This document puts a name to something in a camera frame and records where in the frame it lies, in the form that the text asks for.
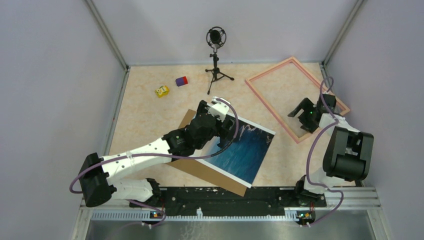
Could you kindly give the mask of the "pink wooden picture frame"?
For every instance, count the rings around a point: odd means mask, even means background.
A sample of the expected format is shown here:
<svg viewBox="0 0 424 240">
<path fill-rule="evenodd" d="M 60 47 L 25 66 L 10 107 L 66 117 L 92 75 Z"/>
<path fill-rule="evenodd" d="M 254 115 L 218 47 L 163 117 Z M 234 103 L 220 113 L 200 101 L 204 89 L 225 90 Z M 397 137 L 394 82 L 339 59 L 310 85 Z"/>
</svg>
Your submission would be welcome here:
<svg viewBox="0 0 424 240">
<path fill-rule="evenodd" d="M 288 114 L 305 98 L 317 103 L 324 80 L 323 70 L 320 62 L 303 63 L 291 56 L 246 78 L 245 83 L 285 132 L 299 144 L 312 136 L 301 129 L 298 117 L 304 110 L 301 109 L 294 117 Z"/>
</svg>

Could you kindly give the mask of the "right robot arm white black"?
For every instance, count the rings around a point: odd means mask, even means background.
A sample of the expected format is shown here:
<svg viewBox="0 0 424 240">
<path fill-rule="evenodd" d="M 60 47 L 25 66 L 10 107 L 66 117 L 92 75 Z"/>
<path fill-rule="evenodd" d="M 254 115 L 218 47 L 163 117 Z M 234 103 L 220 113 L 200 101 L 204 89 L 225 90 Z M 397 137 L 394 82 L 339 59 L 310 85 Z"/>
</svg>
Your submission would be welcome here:
<svg viewBox="0 0 424 240">
<path fill-rule="evenodd" d="M 299 206 L 319 200 L 327 188 L 362 181 L 369 173 L 374 136 L 352 127 L 335 112 L 336 104 L 330 94 L 322 94 L 317 103 L 306 97 L 288 114 L 297 116 L 301 129 L 308 133 L 321 128 L 330 135 L 321 168 L 302 176 L 295 185 L 293 200 Z"/>
</svg>

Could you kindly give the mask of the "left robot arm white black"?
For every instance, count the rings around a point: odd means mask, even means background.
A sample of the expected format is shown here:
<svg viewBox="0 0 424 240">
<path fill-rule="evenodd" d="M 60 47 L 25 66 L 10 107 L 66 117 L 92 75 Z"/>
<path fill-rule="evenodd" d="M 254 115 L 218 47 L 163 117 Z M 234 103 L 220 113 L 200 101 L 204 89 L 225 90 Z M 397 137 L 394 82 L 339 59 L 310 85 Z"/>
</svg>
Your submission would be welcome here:
<svg viewBox="0 0 424 240">
<path fill-rule="evenodd" d="M 161 198 L 155 180 L 125 180 L 126 176 L 177 160 L 197 161 L 218 156 L 234 142 L 238 130 L 237 112 L 227 100 L 214 97 L 211 105 L 202 100 L 188 125 L 149 144 L 115 155 L 99 156 L 96 152 L 87 155 L 69 190 L 82 194 L 85 206 L 89 208 L 114 199 L 154 207 Z M 219 137 L 225 144 L 219 151 L 203 157 L 194 155 L 214 137 Z"/>
</svg>

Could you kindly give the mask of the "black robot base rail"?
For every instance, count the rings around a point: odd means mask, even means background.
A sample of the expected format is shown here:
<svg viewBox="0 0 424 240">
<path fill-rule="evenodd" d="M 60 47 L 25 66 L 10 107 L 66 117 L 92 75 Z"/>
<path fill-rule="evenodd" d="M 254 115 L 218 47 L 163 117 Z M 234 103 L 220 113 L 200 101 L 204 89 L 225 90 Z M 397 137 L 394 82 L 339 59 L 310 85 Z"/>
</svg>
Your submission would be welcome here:
<svg viewBox="0 0 424 240">
<path fill-rule="evenodd" d="M 282 216 L 286 208 L 326 207 L 323 195 L 307 197 L 293 187 L 252 187 L 244 196 L 221 187 L 161 188 L 146 205 L 164 210 L 169 217 L 194 216 L 200 209 L 206 217 Z"/>
</svg>

